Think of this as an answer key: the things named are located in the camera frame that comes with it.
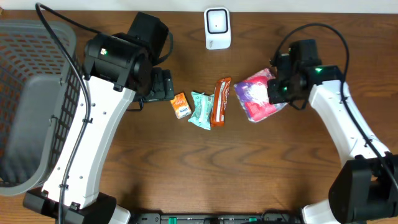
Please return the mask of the small orange white box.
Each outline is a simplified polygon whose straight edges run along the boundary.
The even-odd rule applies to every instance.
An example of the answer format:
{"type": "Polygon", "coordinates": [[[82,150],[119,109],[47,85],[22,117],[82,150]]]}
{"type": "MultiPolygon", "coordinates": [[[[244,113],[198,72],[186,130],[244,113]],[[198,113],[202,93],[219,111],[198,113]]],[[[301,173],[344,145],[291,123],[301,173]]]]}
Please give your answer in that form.
{"type": "Polygon", "coordinates": [[[182,119],[192,113],[184,93],[175,95],[174,99],[172,99],[170,103],[178,119],[182,119]]]}

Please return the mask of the purple red snack packet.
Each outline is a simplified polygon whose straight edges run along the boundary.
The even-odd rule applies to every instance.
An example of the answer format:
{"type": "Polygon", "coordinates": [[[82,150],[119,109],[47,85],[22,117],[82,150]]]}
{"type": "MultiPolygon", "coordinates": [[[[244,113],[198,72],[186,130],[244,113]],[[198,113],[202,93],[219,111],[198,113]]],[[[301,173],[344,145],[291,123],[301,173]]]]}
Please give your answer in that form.
{"type": "Polygon", "coordinates": [[[287,103],[270,104],[267,82],[274,79],[268,68],[258,71],[249,78],[234,84],[238,100],[248,120],[258,123],[282,110],[287,103]]]}

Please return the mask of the teal snack wrapper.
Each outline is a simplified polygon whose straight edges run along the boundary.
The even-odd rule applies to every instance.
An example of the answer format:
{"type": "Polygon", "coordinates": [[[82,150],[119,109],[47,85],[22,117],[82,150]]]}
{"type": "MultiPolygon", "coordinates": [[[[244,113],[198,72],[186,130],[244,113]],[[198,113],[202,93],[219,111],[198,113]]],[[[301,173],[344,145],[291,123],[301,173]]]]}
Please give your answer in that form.
{"type": "Polygon", "coordinates": [[[195,110],[188,122],[203,128],[211,129],[211,112],[213,109],[214,95],[205,95],[204,93],[191,92],[194,100],[195,110]]]}

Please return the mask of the orange snack bar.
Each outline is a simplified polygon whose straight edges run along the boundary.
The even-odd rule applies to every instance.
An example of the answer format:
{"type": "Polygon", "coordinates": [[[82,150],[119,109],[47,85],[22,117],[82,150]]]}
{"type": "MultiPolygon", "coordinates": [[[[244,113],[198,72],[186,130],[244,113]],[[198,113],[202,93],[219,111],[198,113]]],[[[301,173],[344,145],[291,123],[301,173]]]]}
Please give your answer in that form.
{"type": "Polygon", "coordinates": [[[231,78],[223,78],[216,82],[211,126],[223,126],[225,121],[226,105],[228,102],[231,78]]]}

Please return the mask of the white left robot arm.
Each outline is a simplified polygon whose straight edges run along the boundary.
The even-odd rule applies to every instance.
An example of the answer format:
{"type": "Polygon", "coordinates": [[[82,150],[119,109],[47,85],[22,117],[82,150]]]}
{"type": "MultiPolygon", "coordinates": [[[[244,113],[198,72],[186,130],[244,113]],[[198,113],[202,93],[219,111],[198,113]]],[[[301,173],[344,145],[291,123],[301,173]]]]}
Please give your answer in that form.
{"type": "Polygon", "coordinates": [[[104,162],[123,114],[133,102],[174,98],[171,72],[160,68],[172,42],[157,17],[138,12],[126,33],[97,32],[85,46],[75,116],[62,152],[44,185],[23,205],[57,223],[129,223],[131,213],[99,190],[104,162]]]}

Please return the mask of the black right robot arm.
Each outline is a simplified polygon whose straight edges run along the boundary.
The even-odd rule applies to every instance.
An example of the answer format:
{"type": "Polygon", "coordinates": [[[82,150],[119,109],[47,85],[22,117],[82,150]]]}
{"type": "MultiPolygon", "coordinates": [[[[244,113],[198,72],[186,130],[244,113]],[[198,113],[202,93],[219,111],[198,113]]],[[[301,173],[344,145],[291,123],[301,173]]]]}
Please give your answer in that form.
{"type": "Polygon", "coordinates": [[[358,223],[397,216],[397,156],[376,137],[355,105],[336,65],[323,65],[315,40],[289,45],[270,64],[277,78],[268,81],[272,104],[303,100],[324,122],[342,169],[328,198],[302,208],[304,223],[358,223]]]}

